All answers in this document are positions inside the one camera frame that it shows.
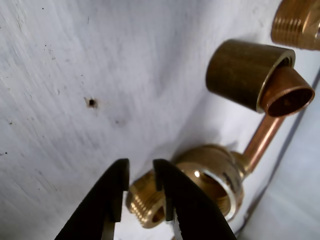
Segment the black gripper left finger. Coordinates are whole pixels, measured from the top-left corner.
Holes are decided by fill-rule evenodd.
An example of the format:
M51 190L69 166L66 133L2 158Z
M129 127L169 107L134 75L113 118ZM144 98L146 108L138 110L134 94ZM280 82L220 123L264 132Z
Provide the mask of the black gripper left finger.
M94 184L57 240L112 240L121 221L123 193L129 189L130 162L116 160Z

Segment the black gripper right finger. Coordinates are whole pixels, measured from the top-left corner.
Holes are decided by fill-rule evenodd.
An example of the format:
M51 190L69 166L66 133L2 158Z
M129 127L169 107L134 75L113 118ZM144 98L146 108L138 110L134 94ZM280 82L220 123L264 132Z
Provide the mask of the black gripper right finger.
M236 239L218 206L181 170L165 159L153 160L153 169L176 240Z

